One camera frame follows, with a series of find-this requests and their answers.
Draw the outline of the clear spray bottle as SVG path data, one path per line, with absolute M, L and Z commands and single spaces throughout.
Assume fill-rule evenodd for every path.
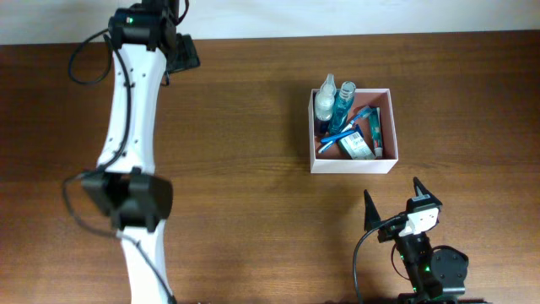
M 328 130 L 332 119 L 336 90 L 334 75 L 329 73 L 316 93 L 314 101 L 314 133 L 317 137 L 323 136 Z

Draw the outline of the blue mouthwash bottle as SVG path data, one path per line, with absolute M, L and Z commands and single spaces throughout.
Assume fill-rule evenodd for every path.
M 334 101 L 332 119 L 329 123 L 328 132 L 335 135 L 341 132 L 346 124 L 349 110 L 354 103 L 356 85 L 351 81 L 342 84 Z

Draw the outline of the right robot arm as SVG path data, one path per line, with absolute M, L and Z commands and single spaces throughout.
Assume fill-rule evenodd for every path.
M 439 224 L 442 202 L 422 182 L 413 179 L 415 196 L 406 209 L 382 220 L 368 191 L 364 191 L 365 236 L 376 232 L 378 242 L 394 242 L 413 291 L 398 303 L 457 303 L 465 294 L 468 256 L 447 245 L 433 247 L 427 232 Z

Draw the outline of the green white soap box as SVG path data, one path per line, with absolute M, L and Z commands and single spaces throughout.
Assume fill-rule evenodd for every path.
M 352 160 L 375 159 L 375 154 L 358 132 L 353 132 L 341 138 L 338 145 Z

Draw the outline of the blue disposable razor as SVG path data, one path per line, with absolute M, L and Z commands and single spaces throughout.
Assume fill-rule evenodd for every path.
M 327 143 L 330 143 L 330 142 L 335 142 L 335 141 L 338 141 L 341 138 L 345 138 L 345 137 L 347 137 L 347 136 L 349 136 L 349 135 L 351 135 L 353 133 L 358 133 L 361 137 L 364 137 L 363 132 L 361 130 L 361 127 L 358 124 L 355 124 L 355 125 L 348 125 L 348 129 L 344 130 L 343 132 L 341 132 L 339 134 L 322 138 L 321 143 L 322 144 L 327 144 Z

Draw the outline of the pink cardboard box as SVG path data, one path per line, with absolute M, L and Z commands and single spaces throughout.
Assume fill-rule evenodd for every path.
M 348 113 L 349 122 L 366 106 L 379 109 L 382 157 L 376 160 L 352 160 L 338 144 L 319 154 L 322 146 L 314 133 L 314 103 L 319 89 L 313 89 L 308 103 L 310 140 L 310 172 L 312 174 L 387 174 L 398 162 L 397 133 L 389 89 L 356 89 L 354 103 Z

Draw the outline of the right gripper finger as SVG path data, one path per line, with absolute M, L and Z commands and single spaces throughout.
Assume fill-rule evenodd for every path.
M 381 217 L 367 189 L 364 190 L 364 230 L 371 231 L 381 223 Z
M 430 198 L 431 192 L 424 186 L 424 184 L 415 176 L 413 178 L 413 187 L 416 194 L 416 198 Z

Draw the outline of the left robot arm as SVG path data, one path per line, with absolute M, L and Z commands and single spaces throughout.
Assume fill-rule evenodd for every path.
M 165 224 L 173 203 L 170 181 L 156 176 L 154 125 L 159 89 L 170 75 L 197 68 L 200 60 L 189 35 L 178 33 L 187 1 L 147 0 L 119 8 L 100 31 L 114 74 L 105 143 L 92 171 L 76 176 L 107 230 L 81 219 L 85 230 L 117 239 L 127 264 L 133 303 L 174 303 L 165 267 Z

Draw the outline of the green toothpaste tube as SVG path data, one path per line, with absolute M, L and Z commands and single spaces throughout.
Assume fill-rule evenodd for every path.
M 373 107 L 369 115 L 370 132 L 373 141 L 373 150 L 376 159 L 383 157 L 383 140 L 381 133 L 380 108 Z

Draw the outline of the blue white toothbrush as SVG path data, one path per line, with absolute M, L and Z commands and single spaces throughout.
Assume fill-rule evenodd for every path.
M 346 125 L 343 127 L 343 129 L 339 132 L 343 132 L 344 130 L 347 130 L 348 129 L 348 125 L 354 125 L 354 123 L 359 120 L 359 119 L 365 119 L 367 118 L 370 113 L 372 112 L 372 109 L 369 107 L 369 106 L 364 106 L 359 112 L 357 115 L 355 115 L 353 118 L 350 119 L 349 122 L 346 123 Z M 318 153 L 319 154 L 323 154 L 324 152 L 326 152 L 330 147 L 332 147 L 335 142 L 330 142 L 330 143 L 327 143 L 327 144 L 322 144 L 322 146 L 318 149 Z

